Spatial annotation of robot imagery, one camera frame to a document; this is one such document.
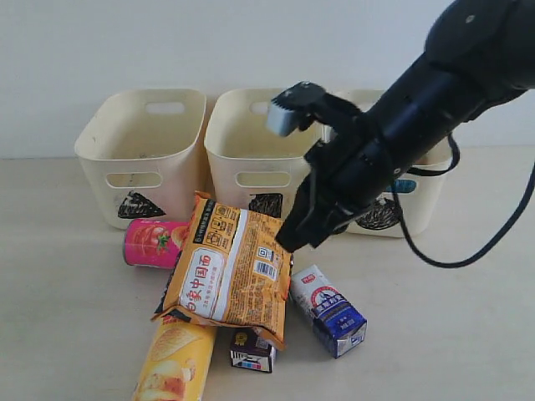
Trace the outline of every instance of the robotic arm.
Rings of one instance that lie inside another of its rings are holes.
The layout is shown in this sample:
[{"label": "robotic arm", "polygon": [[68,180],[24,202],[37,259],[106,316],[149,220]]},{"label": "robotic arm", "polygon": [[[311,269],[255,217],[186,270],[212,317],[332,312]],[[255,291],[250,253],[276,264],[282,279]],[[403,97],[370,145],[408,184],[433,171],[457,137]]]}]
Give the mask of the robotic arm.
[{"label": "robotic arm", "polygon": [[335,132],[305,155],[311,172],[279,243],[296,251],[345,231],[455,127],[534,88],[533,27],[535,0],[456,0],[431,28],[423,54],[368,112],[310,82],[274,98],[267,126],[278,135],[314,121]]}]

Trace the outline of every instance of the pink can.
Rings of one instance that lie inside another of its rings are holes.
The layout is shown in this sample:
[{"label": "pink can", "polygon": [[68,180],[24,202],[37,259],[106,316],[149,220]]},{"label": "pink can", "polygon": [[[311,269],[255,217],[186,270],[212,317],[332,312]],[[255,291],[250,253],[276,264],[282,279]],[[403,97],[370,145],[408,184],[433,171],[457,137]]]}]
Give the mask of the pink can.
[{"label": "pink can", "polygon": [[188,225],[179,221],[133,220],[125,233],[125,262],[131,266],[173,269]]}]

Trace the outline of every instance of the table surface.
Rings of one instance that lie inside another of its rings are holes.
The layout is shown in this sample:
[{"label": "table surface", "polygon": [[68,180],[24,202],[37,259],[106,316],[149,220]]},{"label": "table surface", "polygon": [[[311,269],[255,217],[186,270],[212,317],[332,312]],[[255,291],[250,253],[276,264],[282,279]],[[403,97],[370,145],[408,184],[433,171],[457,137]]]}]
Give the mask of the table surface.
[{"label": "table surface", "polygon": [[[516,207],[533,147],[463,150],[417,238],[444,261],[479,249]],[[446,271],[403,240],[344,234],[296,255],[368,318],[332,359],[288,306],[273,374],[231,368],[219,330],[204,401],[528,400],[535,393],[535,207],[481,262]],[[0,161],[0,399],[129,400],[168,272],[127,266],[77,160]]]}]

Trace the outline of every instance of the plastic storage basket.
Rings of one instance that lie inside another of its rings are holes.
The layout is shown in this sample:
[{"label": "plastic storage basket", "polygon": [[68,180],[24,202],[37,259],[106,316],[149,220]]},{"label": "plastic storage basket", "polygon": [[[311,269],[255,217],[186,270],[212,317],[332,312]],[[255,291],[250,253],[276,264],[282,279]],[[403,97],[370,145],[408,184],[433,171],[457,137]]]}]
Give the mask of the plastic storage basket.
[{"label": "plastic storage basket", "polygon": [[74,149],[108,223],[190,219],[207,173],[205,113],[193,89],[132,90],[102,104]]},{"label": "plastic storage basket", "polygon": [[313,124],[280,138],[265,128],[270,100],[283,89],[236,89],[216,102],[205,146],[217,200],[285,217],[310,169],[303,156],[322,138]]},{"label": "plastic storage basket", "polygon": [[[381,90],[351,90],[337,95],[367,111],[384,93]],[[441,141],[414,167],[422,170],[446,170],[451,163],[451,150],[447,140]],[[446,175],[420,177],[405,174],[396,182],[405,221],[411,235],[420,234],[431,221],[436,202],[441,193]],[[402,237],[403,232],[394,210],[390,188],[375,201],[373,210],[349,225],[347,230],[356,234]]]}]

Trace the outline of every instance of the white wall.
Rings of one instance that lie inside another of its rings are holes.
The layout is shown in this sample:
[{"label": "white wall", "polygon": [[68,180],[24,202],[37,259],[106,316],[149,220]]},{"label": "white wall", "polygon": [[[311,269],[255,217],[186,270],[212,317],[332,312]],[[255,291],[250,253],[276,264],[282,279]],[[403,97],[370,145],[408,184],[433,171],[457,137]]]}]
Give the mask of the white wall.
[{"label": "white wall", "polygon": [[[124,89],[217,96],[302,79],[386,88],[449,2],[0,0],[0,157],[73,155],[97,107]],[[493,110],[457,138],[535,144],[532,99]]]}]

